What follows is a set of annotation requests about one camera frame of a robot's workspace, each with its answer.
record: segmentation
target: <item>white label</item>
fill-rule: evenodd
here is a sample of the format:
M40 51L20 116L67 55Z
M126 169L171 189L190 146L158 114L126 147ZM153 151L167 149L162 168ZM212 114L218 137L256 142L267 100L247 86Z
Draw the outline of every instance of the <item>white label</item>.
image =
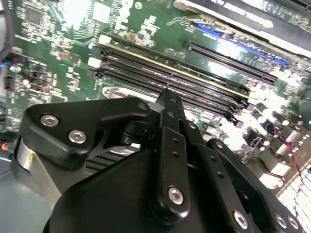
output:
M91 67L94 67L94 68L99 68L99 67L101 67L101 60L99 60L99 59L96 59L96 58L94 58L94 57L90 57L89 59L88 59L88 65L89 66L91 66Z
M106 36L106 35L100 35L98 39L98 43L104 45L104 44L109 44L111 41L111 37Z
M108 23L110 7L99 2L94 3L93 19L102 23Z
M120 29L126 30L126 24L128 22L128 17L131 15L130 9L133 7L133 0L122 0L122 7L119 10L119 16L116 20L115 30L119 31Z

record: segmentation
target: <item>chip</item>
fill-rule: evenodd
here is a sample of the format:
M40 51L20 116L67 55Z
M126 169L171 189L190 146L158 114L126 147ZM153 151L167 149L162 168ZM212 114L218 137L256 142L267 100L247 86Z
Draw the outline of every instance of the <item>chip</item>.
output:
M27 20L36 25L41 24L42 13L33 9L28 9Z
M143 34L138 34L138 39L139 39L139 40L143 40L144 37L145 37L145 35L143 35Z

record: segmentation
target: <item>black connector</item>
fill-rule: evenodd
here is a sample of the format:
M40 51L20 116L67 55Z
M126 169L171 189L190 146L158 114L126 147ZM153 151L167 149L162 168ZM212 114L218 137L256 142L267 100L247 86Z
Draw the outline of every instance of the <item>black connector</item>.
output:
M277 81L277 77L274 75L255 67L251 67L230 57L226 57L218 52L212 51L193 42L189 42L188 52L203 56L207 60L221 64L231 70L234 70L235 72L244 74L250 78L254 78L269 85L273 85L274 82Z

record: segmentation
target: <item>cable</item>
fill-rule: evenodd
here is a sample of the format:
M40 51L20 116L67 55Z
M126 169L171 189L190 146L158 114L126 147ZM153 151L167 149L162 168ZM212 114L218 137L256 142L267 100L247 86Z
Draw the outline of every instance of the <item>cable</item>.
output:
M0 64L0 69L1 69L1 67L6 66L8 64L10 64L10 63L9 62L3 62L2 64Z
M298 174L299 174L299 177L300 177L301 183L300 183L300 185L299 185L299 187L298 187L298 190L297 190L297 192L296 192L296 197L294 198L294 202L295 202L294 210L295 210L296 218L298 218L298 217L299 217L299 213L298 213L298 211L297 211L297 206L299 206L299 204L297 203L297 198L298 198L300 192L302 192L302 186L304 185L304 181L303 181L303 177L302 177L302 174L301 174L300 167L299 167L298 161L297 161L297 159L296 159L296 156L295 156L294 153L292 152L291 143L285 140L285 138L283 137L283 135L281 134L280 131L278 131L277 134L278 134L278 136L280 137L280 139L286 143L288 152L292 154L292 160L293 160L293 162L294 162L294 164L295 164L295 167L296 167L296 169L297 169L297 171L298 171Z

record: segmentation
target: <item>motherboard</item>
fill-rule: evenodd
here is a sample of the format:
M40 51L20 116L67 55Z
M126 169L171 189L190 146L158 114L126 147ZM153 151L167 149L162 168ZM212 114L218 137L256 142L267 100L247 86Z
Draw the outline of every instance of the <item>motherboard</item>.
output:
M290 157L309 138L300 107L309 100L311 60L178 2L8 0L15 38L4 79L6 129L18 132L34 104L131 96L151 103L168 88L206 141L223 140L267 187L283 186ZM293 26L298 13L284 14ZM309 33L308 18L300 19Z

